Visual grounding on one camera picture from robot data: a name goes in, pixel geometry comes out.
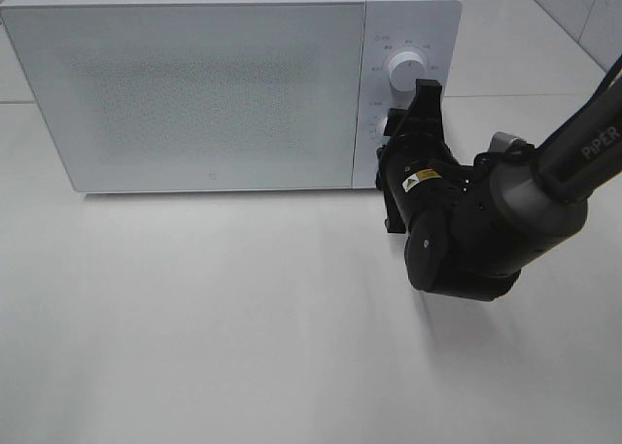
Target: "cable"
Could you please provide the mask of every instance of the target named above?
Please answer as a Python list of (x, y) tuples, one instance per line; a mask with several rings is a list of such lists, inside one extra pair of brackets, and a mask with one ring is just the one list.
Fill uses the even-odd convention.
[(605, 73), (605, 77), (600, 82), (600, 84), (597, 86), (596, 90), (594, 91), (594, 94), (592, 94), (592, 97), (590, 97), (590, 99), (583, 105), (583, 107), (581, 107), (578, 111), (576, 111), (576, 113), (572, 117), (566, 120), (562, 124), (562, 126), (560, 126), (557, 130), (555, 130), (548, 138), (546, 138), (544, 142), (542, 142), (542, 144), (537, 147), (537, 151), (539, 152), (543, 151), (548, 145), (550, 145), (553, 142), (553, 140), (555, 140), (560, 135), (560, 133), (562, 133), (563, 131), (566, 131), (567, 127), (571, 123), (573, 123), (576, 120), (576, 118), (579, 115), (581, 115), (583, 111), (585, 111), (585, 109), (590, 107), (594, 101), (596, 101), (599, 97), (603, 95), (605, 91), (609, 89), (609, 87), (611, 86), (611, 83), (616, 79), (616, 77), (620, 74), (621, 71), (622, 71), (622, 55), (620, 55), (620, 57), (613, 63), (613, 65), (611, 65), (611, 68), (609, 68), (609, 70)]
[(594, 91), (594, 94), (592, 94), (592, 97), (590, 98), (588, 103), (594, 102), (599, 96), (601, 96), (605, 91), (607, 91), (621, 71), (622, 71), (622, 55), (620, 55), (620, 58), (618, 58), (613, 63), (613, 65), (611, 65), (611, 68), (609, 69), (609, 71), (606, 72), (605, 77), (603, 78), (601, 83), (596, 88), (596, 91)]

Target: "yellow label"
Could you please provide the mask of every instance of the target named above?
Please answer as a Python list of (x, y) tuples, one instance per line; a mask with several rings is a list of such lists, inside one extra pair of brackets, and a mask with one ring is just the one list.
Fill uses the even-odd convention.
[(409, 192), (416, 185), (421, 184), (425, 180), (429, 179), (440, 179), (440, 175), (438, 175), (438, 173), (434, 169), (422, 169), (415, 172), (406, 180), (404, 180), (401, 185), (404, 188), (404, 191)]

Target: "white microwave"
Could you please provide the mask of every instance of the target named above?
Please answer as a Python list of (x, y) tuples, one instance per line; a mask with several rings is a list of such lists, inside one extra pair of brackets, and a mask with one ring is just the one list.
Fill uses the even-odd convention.
[(459, 0), (5, 0), (75, 190), (371, 188)]

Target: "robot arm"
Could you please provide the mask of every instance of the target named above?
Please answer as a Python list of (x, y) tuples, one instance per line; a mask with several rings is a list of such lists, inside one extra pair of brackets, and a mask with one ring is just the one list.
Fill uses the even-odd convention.
[(578, 232), (594, 189), (622, 171), (622, 57), (588, 103), (541, 146), (505, 134), (473, 166), (445, 144), (442, 86), (419, 80), (408, 110), (392, 109), (378, 151), (389, 232), (408, 233), (418, 290), (490, 301), (521, 268)]

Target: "white knob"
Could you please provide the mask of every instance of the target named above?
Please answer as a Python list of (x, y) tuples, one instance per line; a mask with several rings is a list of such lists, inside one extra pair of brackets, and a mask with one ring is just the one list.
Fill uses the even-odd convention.
[(425, 58), (414, 50), (398, 52), (387, 64), (389, 81), (397, 91), (414, 91), (418, 78), (426, 76)]

